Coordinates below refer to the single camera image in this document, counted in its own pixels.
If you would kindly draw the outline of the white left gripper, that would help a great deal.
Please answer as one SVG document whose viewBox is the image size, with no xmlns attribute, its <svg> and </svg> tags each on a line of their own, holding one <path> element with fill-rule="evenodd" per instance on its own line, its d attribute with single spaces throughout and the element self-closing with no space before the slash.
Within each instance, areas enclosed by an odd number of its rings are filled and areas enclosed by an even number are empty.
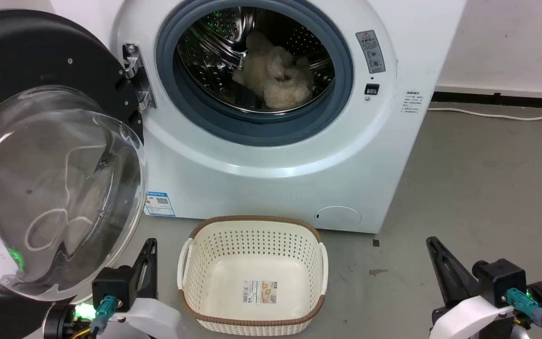
<svg viewBox="0 0 542 339">
<path fill-rule="evenodd" d="M 158 241 L 149 238 L 131 268 L 126 313 L 116 312 L 100 339 L 182 339 L 183 322 L 178 310 L 159 298 Z"/>
</svg>

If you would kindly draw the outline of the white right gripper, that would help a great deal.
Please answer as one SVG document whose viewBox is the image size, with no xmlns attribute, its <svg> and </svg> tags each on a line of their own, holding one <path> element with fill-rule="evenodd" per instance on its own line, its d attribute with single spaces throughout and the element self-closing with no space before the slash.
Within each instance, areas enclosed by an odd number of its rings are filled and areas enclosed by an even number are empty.
<svg viewBox="0 0 542 339">
<path fill-rule="evenodd" d="M 429 256 L 445 304 L 453 307 L 431 330 L 433 339 L 469 339 L 500 314 L 514 307 L 495 307 L 479 296 L 479 283 L 454 254 L 435 236 L 426 239 Z"/>
</svg>

